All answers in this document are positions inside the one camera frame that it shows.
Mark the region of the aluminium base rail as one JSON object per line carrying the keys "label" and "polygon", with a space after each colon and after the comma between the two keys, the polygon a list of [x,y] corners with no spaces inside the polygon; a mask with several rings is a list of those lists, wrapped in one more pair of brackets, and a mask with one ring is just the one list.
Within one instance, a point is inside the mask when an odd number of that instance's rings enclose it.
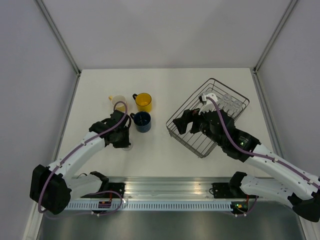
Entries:
{"label": "aluminium base rail", "polygon": [[93,175],[73,177],[67,186],[71,198],[119,199],[118,192],[103,190],[108,183],[124,183],[126,201],[209,201],[212,183],[229,183],[230,177],[110,177],[107,183]]}

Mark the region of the right aluminium frame post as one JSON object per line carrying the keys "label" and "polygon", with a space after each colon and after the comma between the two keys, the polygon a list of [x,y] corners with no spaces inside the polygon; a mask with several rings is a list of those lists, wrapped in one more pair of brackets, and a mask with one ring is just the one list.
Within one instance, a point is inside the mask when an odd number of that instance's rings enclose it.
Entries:
{"label": "right aluminium frame post", "polygon": [[252,68],[252,72],[257,75],[258,71],[262,67],[263,63],[265,62],[268,54],[270,53],[271,49],[273,48],[274,44],[276,43],[278,37],[280,36],[282,30],[284,29],[285,25],[287,24],[289,18],[291,17],[293,11],[295,10],[296,6],[298,5],[299,0],[290,0],[285,11],[283,12],[278,24],[276,25],[274,31],[272,32],[271,37],[269,38],[266,46],[264,47],[260,57],[258,58],[256,64]]}

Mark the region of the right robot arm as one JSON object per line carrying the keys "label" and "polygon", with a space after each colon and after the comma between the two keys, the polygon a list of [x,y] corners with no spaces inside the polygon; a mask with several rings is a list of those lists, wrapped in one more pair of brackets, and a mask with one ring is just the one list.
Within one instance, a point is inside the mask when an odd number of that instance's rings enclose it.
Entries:
{"label": "right robot arm", "polygon": [[201,132],[215,142],[230,158],[254,166],[271,176],[258,179],[237,171],[228,183],[228,192],[235,198],[259,196],[280,202],[300,217],[320,220],[320,179],[287,162],[264,146],[257,138],[235,127],[234,119],[223,110],[201,113],[185,110],[173,120],[179,134]]}

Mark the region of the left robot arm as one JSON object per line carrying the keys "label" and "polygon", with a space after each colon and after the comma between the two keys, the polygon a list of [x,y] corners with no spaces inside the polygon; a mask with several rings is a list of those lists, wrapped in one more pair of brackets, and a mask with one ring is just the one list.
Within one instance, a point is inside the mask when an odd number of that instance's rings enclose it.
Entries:
{"label": "left robot arm", "polygon": [[80,168],[107,146],[125,149],[130,143],[130,116],[114,110],[109,118],[95,122],[80,143],[65,156],[48,166],[39,164],[32,172],[30,198],[40,213],[58,215],[71,200],[81,197],[111,197],[117,194],[109,187],[109,178],[98,171],[74,178]]}

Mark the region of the blue mug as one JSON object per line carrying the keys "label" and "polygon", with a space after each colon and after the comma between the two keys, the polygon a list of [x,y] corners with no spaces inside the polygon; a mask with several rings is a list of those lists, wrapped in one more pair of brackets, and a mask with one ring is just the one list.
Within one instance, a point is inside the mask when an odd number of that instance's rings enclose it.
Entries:
{"label": "blue mug", "polygon": [[140,133],[147,133],[152,126],[151,115],[146,111],[139,111],[129,115],[134,122],[135,128]]}

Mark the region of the pale yellow mug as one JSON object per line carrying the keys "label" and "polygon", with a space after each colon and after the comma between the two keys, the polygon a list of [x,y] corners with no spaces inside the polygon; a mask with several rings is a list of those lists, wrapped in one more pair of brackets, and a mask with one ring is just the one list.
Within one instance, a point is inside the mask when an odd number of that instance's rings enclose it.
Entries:
{"label": "pale yellow mug", "polygon": [[112,104],[113,110],[117,110],[123,113],[126,111],[126,107],[128,107],[128,104],[126,98],[123,95],[110,95],[108,99]]}

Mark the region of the bright yellow mug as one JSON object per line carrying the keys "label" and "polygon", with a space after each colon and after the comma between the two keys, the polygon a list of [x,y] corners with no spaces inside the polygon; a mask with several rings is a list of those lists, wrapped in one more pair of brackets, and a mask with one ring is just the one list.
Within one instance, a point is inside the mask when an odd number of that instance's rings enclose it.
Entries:
{"label": "bright yellow mug", "polygon": [[150,94],[148,93],[140,93],[140,94],[136,94],[134,93],[132,95],[134,101],[135,101],[135,104],[136,104],[136,107],[137,107],[137,110],[139,112],[148,112],[150,113],[152,111],[152,97]]}

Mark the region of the left aluminium frame post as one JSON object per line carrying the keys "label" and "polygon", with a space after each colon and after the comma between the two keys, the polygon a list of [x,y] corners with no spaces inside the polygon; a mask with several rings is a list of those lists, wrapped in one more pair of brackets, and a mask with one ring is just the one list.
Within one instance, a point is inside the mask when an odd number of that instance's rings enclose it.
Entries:
{"label": "left aluminium frame post", "polygon": [[40,13],[42,14],[44,20],[46,21],[48,27],[50,28],[53,36],[57,40],[58,45],[60,46],[63,54],[65,55],[68,63],[71,65],[74,73],[77,77],[81,75],[81,69],[79,68],[78,64],[76,63],[70,49],[68,48],[61,32],[59,31],[50,11],[48,10],[45,2],[43,0],[34,0],[34,3],[38,7]]}

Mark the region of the aluminium frame post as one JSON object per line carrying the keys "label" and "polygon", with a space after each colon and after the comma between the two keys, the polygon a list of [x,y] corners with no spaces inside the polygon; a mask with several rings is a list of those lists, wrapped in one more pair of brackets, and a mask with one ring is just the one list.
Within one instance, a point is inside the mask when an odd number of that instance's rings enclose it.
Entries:
{"label": "aluminium frame post", "polygon": [[298,5],[299,0],[290,0],[285,11],[283,12],[278,24],[276,25],[274,31],[272,32],[271,37],[269,38],[266,46],[264,47],[260,57],[258,58],[256,64],[252,68],[252,72],[257,75],[258,71],[262,67],[263,63],[265,62],[268,54],[270,53],[271,49],[273,48],[274,44],[276,43],[278,37],[280,36],[282,30],[284,29],[285,25],[287,24],[289,18],[291,17],[293,11],[295,10],[296,6]]}
{"label": "aluminium frame post", "polygon": [[50,28],[53,36],[57,40],[58,45],[60,46],[63,54],[65,55],[68,63],[71,65],[74,73],[77,77],[81,75],[81,69],[79,68],[78,64],[76,63],[70,49],[68,48],[61,32],[59,31],[50,11],[48,10],[45,2],[43,0],[34,0],[34,3],[38,7],[40,13],[42,14],[44,20],[46,21],[48,27]]}

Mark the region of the clear glass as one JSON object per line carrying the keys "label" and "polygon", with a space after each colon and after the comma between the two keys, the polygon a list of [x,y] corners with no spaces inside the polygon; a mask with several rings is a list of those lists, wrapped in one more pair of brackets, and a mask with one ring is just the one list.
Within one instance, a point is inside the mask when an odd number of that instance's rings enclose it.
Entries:
{"label": "clear glass", "polygon": [[224,110],[227,112],[232,104],[232,96],[228,93],[223,95],[223,97],[220,99],[219,107],[221,110]]}
{"label": "clear glass", "polygon": [[124,150],[124,151],[130,151],[131,149],[132,149],[132,146],[122,148],[122,150]]}
{"label": "clear glass", "polygon": [[242,111],[243,103],[240,100],[235,100],[229,105],[228,114],[235,118]]}

